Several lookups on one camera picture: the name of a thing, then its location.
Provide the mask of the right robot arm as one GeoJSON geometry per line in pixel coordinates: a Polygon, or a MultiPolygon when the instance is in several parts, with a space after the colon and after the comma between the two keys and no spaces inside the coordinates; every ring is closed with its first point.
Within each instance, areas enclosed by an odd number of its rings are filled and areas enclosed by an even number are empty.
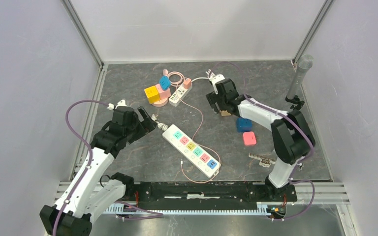
{"type": "Polygon", "coordinates": [[[277,110],[247,94],[239,94],[231,79],[212,78],[210,84],[214,90],[206,98],[216,113],[226,111],[271,131],[277,160],[265,179],[264,193],[269,200],[278,200],[296,167],[315,151],[315,139],[303,114],[299,110],[277,110]]]}

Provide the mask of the blue cube socket adapter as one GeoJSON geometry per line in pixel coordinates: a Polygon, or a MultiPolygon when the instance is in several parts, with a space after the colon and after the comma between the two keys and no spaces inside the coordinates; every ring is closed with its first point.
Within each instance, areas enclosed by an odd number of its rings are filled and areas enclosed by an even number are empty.
{"type": "Polygon", "coordinates": [[[252,131],[252,121],[246,118],[237,118],[236,129],[239,133],[252,131]]]}

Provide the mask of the light blue plug adapter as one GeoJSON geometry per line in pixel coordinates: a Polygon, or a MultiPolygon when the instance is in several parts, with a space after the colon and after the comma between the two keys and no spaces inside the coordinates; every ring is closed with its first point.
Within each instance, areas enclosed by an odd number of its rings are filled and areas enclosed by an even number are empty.
{"type": "Polygon", "coordinates": [[[171,81],[168,76],[163,75],[159,80],[159,85],[162,90],[168,90],[171,86],[171,81]]]}

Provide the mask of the large white power strip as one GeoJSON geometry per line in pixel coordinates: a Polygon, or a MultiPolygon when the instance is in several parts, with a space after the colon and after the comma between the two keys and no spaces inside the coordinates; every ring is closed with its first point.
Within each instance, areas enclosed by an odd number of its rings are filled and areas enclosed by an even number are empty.
{"type": "Polygon", "coordinates": [[[162,136],[208,178],[219,173],[220,162],[177,126],[169,126],[162,136]]]}

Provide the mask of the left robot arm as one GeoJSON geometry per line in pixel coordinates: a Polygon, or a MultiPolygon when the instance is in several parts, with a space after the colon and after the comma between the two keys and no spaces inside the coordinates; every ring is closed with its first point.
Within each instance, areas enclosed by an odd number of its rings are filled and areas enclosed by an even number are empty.
{"type": "Polygon", "coordinates": [[[119,152],[151,131],[156,123],[143,107],[137,110],[118,104],[112,119],[104,124],[89,144],[88,154],[79,172],[53,206],[44,205],[40,218],[51,236],[88,236],[94,222],[116,200],[130,200],[135,194],[133,178],[114,174],[93,194],[97,183],[119,152]]]}

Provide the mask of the small white power strip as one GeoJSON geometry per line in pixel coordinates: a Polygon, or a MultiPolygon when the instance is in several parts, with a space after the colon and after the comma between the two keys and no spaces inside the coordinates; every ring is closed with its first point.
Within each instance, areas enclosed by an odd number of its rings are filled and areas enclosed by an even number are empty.
{"type": "Polygon", "coordinates": [[[175,90],[175,92],[169,97],[168,101],[169,104],[171,104],[174,107],[177,107],[182,100],[186,97],[186,95],[190,92],[192,89],[192,82],[189,82],[188,84],[182,83],[180,86],[178,86],[175,90]]]}

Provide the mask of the pink round socket stack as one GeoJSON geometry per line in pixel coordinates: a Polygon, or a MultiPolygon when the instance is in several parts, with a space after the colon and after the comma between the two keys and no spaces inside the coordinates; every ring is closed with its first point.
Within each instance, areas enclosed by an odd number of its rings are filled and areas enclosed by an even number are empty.
{"type": "Polygon", "coordinates": [[[155,107],[163,107],[168,103],[168,99],[171,96],[170,88],[163,90],[160,84],[156,84],[155,87],[159,93],[160,100],[154,102],[152,105],[155,107]]]}

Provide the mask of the yellow cube adapter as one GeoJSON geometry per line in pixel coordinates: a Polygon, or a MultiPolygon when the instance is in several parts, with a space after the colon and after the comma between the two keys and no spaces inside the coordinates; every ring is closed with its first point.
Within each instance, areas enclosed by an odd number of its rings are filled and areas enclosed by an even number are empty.
{"type": "Polygon", "coordinates": [[[160,101],[160,94],[156,86],[151,86],[144,89],[145,96],[149,104],[160,101]]]}

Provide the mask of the tan cube adapter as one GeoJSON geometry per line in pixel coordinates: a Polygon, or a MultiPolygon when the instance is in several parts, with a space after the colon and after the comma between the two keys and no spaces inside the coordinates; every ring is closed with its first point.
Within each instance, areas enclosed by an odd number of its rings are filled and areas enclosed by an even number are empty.
{"type": "Polygon", "coordinates": [[[227,117],[227,116],[231,116],[232,114],[229,113],[228,111],[226,110],[222,110],[219,112],[219,114],[222,116],[222,117],[227,117]]]}

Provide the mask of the pink plug adapter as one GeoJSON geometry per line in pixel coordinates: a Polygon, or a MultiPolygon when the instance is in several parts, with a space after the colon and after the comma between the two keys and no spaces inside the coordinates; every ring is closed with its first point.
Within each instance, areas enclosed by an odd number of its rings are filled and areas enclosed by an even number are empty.
{"type": "Polygon", "coordinates": [[[243,143],[246,146],[254,146],[257,143],[255,133],[248,131],[243,133],[243,143]]]}

